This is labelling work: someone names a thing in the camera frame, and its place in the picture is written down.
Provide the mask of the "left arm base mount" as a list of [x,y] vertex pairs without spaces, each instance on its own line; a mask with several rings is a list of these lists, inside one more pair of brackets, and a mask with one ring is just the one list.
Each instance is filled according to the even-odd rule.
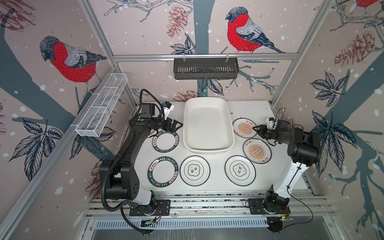
[[156,200],[150,202],[149,205],[131,206],[130,217],[160,217],[170,214],[170,200]]

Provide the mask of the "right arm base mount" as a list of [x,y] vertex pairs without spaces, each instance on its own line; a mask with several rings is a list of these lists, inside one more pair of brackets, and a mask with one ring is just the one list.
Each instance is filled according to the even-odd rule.
[[288,215],[291,213],[288,207],[289,201],[289,198],[270,201],[260,198],[248,199],[246,207],[249,208],[251,215]]

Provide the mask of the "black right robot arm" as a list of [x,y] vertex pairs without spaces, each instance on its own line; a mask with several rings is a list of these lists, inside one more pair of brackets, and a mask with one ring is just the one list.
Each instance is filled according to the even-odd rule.
[[282,129],[269,130],[266,125],[253,127],[253,130],[265,140],[275,140],[279,144],[287,144],[287,155],[290,158],[284,171],[284,178],[277,186],[271,186],[263,200],[264,209],[269,213],[287,210],[292,190],[302,174],[322,156],[319,134],[305,132],[303,126],[293,125],[289,131]]

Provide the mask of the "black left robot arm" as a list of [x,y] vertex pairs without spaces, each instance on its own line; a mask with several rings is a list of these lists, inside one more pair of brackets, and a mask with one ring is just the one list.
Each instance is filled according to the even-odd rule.
[[99,168],[101,201],[105,210],[114,212],[124,205],[156,207],[153,191],[140,186],[135,162],[145,140],[152,130],[175,133],[183,123],[159,117],[138,119],[129,122],[129,135],[113,160],[102,163]]

